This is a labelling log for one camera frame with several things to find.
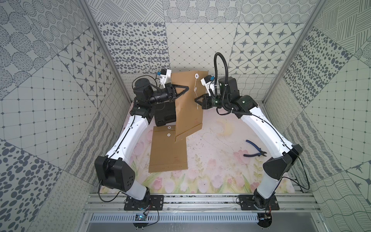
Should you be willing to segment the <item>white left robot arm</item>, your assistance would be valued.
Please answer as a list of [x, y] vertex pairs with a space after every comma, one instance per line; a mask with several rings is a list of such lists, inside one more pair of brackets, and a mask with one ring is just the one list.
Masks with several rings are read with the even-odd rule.
[[117, 189], [142, 207], [149, 205], [150, 190], [136, 181], [135, 172], [128, 163], [138, 140], [155, 115], [156, 106], [174, 102], [188, 90], [188, 86], [166, 83], [159, 88], [146, 78], [136, 80], [134, 105], [127, 126], [106, 155], [95, 159], [99, 187]]

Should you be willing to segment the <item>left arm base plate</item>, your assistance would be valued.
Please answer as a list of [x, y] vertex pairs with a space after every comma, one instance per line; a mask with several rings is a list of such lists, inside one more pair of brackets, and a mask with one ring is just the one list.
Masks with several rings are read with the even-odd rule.
[[136, 200], [132, 197], [127, 197], [125, 200], [125, 211], [141, 211], [147, 210], [150, 207], [150, 211], [163, 210], [164, 195], [146, 195], [143, 200]]

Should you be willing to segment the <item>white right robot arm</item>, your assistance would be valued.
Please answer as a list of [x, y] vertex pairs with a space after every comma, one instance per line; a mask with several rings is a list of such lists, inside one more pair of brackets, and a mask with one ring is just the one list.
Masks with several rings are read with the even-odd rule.
[[254, 200], [267, 202], [274, 195], [280, 181], [303, 149], [287, 140], [265, 117], [258, 103], [248, 95], [240, 95], [236, 79], [219, 79], [208, 75], [201, 79], [207, 93], [195, 99], [202, 109], [224, 109], [234, 114], [248, 125], [265, 144], [270, 159], [263, 164], [264, 175], [260, 185], [254, 191]]

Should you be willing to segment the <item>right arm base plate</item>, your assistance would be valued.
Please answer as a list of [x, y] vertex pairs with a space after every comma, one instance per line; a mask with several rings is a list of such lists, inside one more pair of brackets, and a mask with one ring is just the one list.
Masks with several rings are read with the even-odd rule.
[[264, 199], [260, 196], [251, 194], [239, 195], [236, 203], [241, 207], [241, 210], [279, 210], [280, 206], [273, 194], [269, 199]]

